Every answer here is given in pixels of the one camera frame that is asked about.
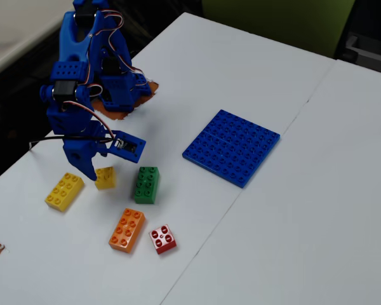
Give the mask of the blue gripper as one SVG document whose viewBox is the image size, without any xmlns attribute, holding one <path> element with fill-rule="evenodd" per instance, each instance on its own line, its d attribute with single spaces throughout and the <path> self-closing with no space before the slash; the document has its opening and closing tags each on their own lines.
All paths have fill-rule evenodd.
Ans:
<svg viewBox="0 0 381 305">
<path fill-rule="evenodd" d="M 107 157 L 114 134 L 90 107 L 49 107 L 46 111 L 55 135 L 63 140 L 69 163 L 96 181 L 92 158 Z"/>
</svg>

